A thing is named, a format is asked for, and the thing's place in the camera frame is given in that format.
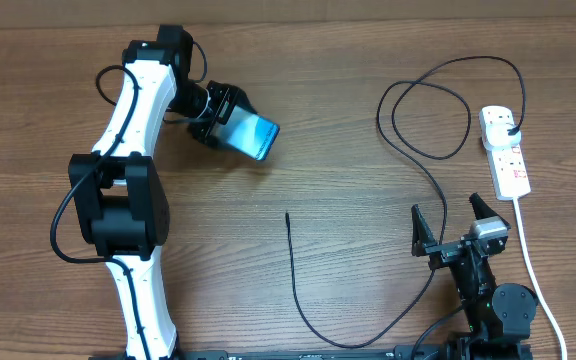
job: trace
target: power strip switch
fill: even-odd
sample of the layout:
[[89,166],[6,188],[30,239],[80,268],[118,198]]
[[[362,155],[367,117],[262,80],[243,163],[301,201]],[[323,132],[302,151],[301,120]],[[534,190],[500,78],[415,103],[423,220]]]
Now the power strip switch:
[[520,198],[530,192],[526,163],[521,152],[521,131],[515,127],[512,111],[503,106],[486,106],[479,112],[481,139],[490,164],[490,173],[499,200]]

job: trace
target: white power strip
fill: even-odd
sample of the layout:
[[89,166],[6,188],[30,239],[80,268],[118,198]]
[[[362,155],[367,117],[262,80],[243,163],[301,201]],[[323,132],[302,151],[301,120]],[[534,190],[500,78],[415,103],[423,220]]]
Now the white power strip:
[[530,281],[535,288],[535,293],[537,294],[541,307],[544,309],[546,316],[548,316],[557,334],[559,346],[561,347],[561,358],[562,360],[567,360],[568,350],[566,349],[564,335],[559,328],[559,324],[557,324],[555,316],[550,311],[548,304],[546,304],[546,300],[544,300],[544,296],[539,288],[539,283],[537,283],[537,277],[532,268],[532,263],[530,262],[523,221],[521,219],[521,212],[519,211],[519,198],[530,192],[526,164],[523,154],[521,153],[521,148],[519,147],[521,131],[515,135],[508,134],[508,130],[515,127],[515,122],[512,117],[512,111],[502,106],[486,106],[481,109],[481,112],[479,112],[479,123],[481,124],[481,139],[488,154],[490,173],[495,186],[497,199],[512,200],[513,202],[515,215],[517,217],[521,251],[524,256],[526,268],[528,269]]

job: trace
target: white cable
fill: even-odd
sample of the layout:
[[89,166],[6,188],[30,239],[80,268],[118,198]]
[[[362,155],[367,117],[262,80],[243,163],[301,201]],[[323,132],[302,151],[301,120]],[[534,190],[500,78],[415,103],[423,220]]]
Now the white cable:
[[515,215],[517,217],[517,229],[519,230],[519,241],[521,242],[521,251],[524,254],[524,261],[526,262],[526,269],[528,269],[528,275],[530,276],[530,281],[532,281],[532,286],[535,288],[535,292],[537,293],[537,298],[539,299],[541,307],[544,309],[546,316],[548,316],[548,320],[550,320],[550,323],[552,324],[552,328],[555,330],[555,333],[557,334],[557,339],[559,340],[559,346],[561,347],[561,359],[567,360],[568,350],[566,350],[566,340],[564,340],[564,334],[561,332],[561,329],[557,324],[557,320],[555,320],[555,316],[550,311],[548,304],[546,304],[546,300],[544,300],[544,296],[541,293],[539,284],[537,283],[537,277],[535,276],[535,272],[532,269],[532,264],[530,263],[530,255],[528,254],[528,246],[526,245],[526,236],[524,235],[524,224],[523,221],[521,221],[521,212],[519,211],[519,199],[517,199],[516,197],[513,198],[512,204],[515,207]]

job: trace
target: power strip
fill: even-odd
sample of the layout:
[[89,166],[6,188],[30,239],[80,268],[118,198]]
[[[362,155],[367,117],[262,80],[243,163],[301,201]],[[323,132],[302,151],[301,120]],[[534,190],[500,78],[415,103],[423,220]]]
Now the power strip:
[[486,106],[479,112],[479,123],[497,199],[512,200],[528,194],[530,182],[519,146],[521,131],[508,135],[508,130],[515,127],[512,111]]
[[568,350],[566,349],[564,335],[541,293],[541,289],[537,283],[537,277],[530,261],[528,245],[526,245],[526,235],[524,234],[524,225],[519,210],[519,198],[530,192],[530,183],[528,182],[526,163],[524,162],[524,157],[519,147],[521,131],[514,135],[508,134],[508,130],[515,127],[515,121],[512,117],[512,111],[502,106],[486,106],[481,109],[481,112],[479,112],[479,123],[481,124],[481,140],[488,154],[490,173],[495,186],[497,199],[512,200],[517,217],[521,252],[524,256],[530,281],[535,288],[535,293],[537,294],[541,307],[544,309],[548,320],[550,320],[555,330],[555,334],[559,340],[559,346],[561,347],[561,358],[562,360],[567,360]]

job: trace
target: wooden surface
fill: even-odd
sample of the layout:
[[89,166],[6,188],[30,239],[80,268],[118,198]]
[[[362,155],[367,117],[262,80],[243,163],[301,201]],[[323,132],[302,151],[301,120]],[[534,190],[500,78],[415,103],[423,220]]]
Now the wooden surface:
[[576,0],[0,0],[0,29],[576,16]]
[[[68,190],[70,156],[90,150],[112,113],[95,91],[95,74],[120,61],[130,40],[154,39],[156,31],[0,31],[0,359],[85,359],[125,344],[108,271],[59,260],[48,229]],[[314,326],[345,343],[381,331],[429,273],[425,259],[410,256],[410,207],[418,203],[438,234],[441,206],[421,172],[380,140],[377,102],[396,80],[454,57],[493,54],[512,60],[526,80],[522,146],[533,187],[522,200],[526,233],[541,287],[576,358],[576,18],[194,25],[188,31],[206,50],[208,78],[244,88],[282,130],[260,164],[205,148],[183,127],[161,132],[155,161],[172,213],[164,280],[184,349],[330,348],[304,326],[293,303],[286,210],[298,290]],[[116,94],[119,74],[106,80]],[[474,112],[471,137],[457,156],[422,160],[448,198],[446,239],[467,231],[472,192],[514,225],[511,204],[494,199],[476,116],[489,104],[519,109],[513,72],[473,61],[432,81],[458,91]],[[398,119],[413,144],[436,154],[452,151],[466,125],[462,105],[432,89],[412,91]],[[94,254],[72,207],[59,242],[69,254]],[[530,285],[516,230],[491,264],[499,283]],[[413,343],[456,306],[449,271],[435,279],[373,348]],[[464,329],[460,316],[430,341]],[[537,359],[557,358],[541,310],[530,343]]]

